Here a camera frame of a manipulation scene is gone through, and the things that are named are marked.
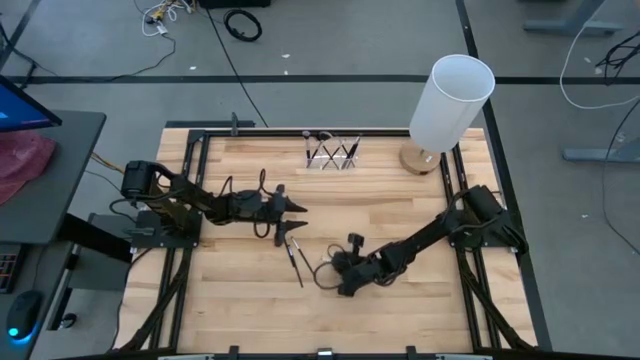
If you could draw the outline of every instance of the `lamp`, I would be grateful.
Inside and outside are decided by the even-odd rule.
[[[433,65],[411,118],[411,140],[400,149],[409,172],[426,175],[440,163],[478,115],[496,85],[493,72],[467,55],[448,55]]]

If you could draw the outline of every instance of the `lamp base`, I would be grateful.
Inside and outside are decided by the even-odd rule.
[[[412,140],[400,148],[400,164],[414,175],[427,175],[440,164],[440,153],[423,150]]]

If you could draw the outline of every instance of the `pen holder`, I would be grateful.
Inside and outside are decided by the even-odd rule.
[[[305,151],[308,169],[346,170],[356,167],[360,137],[342,137],[321,131],[317,137],[305,138],[309,156]]]

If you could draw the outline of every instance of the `black desk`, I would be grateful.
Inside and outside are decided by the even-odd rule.
[[[42,244],[33,245],[28,249],[13,292],[0,295],[2,329],[4,329],[6,314],[15,297],[31,289],[40,252],[45,251],[35,283],[35,289],[44,295],[44,302],[38,315],[38,327],[32,339],[26,344],[12,343],[2,331],[0,357],[3,360],[29,357],[40,330],[45,325],[44,319],[67,266],[73,243],[83,242],[81,239],[74,238],[76,235],[73,233],[77,232],[79,236],[86,237],[88,231],[92,231],[92,227],[86,222],[68,215],[67,209],[102,131],[106,116],[90,112],[59,111],[55,113],[62,119],[63,125],[38,130],[40,134],[57,142],[47,169],[42,176],[28,182],[20,192],[0,206],[0,241],[26,240],[30,243]],[[104,238],[103,232],[97,235],[98,238]]]

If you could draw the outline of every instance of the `computer mouse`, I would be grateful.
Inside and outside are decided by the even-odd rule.
[[[36,290],[25,291],[18,295],[7,314],[7,333],[15,340],[21,340],[31,334],[36,326],[42,294]]]

